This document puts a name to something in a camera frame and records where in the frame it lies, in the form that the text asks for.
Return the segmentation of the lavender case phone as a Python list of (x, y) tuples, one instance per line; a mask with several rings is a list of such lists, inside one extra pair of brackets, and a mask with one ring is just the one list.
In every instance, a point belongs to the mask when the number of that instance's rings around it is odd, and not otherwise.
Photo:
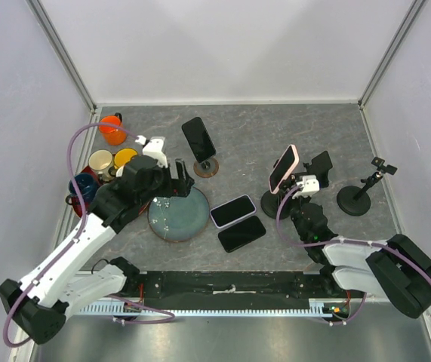
[(231, 226), (257, 211), (248, 195), (241, 195), (210, 210), (211, 220), (218, 229)]

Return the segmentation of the black round phone stand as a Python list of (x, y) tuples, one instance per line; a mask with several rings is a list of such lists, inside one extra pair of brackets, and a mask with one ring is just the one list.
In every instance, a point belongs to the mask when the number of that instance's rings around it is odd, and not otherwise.
[(287, 195), (290, 189), (295, 186), (296, 177), (293, 171), (291, 175), (285, 181), (282, 182), (281, 188), (276, 195), (271, 194), (269, 190), (262, 195), (260, 199), (260, 206), (263, 212), (271, 219), (275, 219), (282, 199)]

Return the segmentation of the pink case phone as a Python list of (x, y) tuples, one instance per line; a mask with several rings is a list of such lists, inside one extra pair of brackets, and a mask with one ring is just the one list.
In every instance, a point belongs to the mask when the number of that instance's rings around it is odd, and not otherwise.
[(269, 175), (269, 192), (276, 195), (285, 181), (300, 162), (297, 147), (289, 144), (282, 156), (277, 160)]

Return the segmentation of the black weighted phone stand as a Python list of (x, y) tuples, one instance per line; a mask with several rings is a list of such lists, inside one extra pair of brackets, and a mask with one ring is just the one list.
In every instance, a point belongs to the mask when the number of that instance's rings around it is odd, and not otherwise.
[(394, 175), (398, 168), (385, 164), (382, 158), (374, 157), (371, 164), (376, 167), (374, 173), (365, 179), (361, 179), (363, 187), (345, 186), (337, 193), (339, 208), (350, 216), (362, 216), (371, 208), (371, 199), (368, 190), (379, 183), (385, 174)]

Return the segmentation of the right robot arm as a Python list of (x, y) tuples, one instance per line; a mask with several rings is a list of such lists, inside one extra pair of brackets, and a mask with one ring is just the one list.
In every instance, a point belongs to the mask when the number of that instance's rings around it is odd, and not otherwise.
[(431, 259), (406, 235), (382, 241), (339, 236), (313, 203), (293, 207), (290, 218), (310, 259), (323, 265), (319, 287), (326, 296), (356, 290), (385, 297), (413, 319), (431, 306)]

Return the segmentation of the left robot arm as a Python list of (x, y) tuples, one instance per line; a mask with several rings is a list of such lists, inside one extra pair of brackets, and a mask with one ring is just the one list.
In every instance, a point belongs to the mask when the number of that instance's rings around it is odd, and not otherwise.
[(101, 186), (88, 212), (65, 240), (35, 269), (19, 281), (0, 285), (0, 299), (7, 313), (3, 339), (14, 321), (38, 345), (51, 340), (67, 320), (86, 305), (112, 294), (133, 296), (139, 288), (139, 269), (123, 257), (115, 258), (91, 276), (71, 282), (76, 272), (102, 246), (111, 241), (154, 198), (185, 198), (194, 179), (184, 160), (176, 159), (177, 176), (169, 167), (146, 155), (132, 158), (120, 176)]

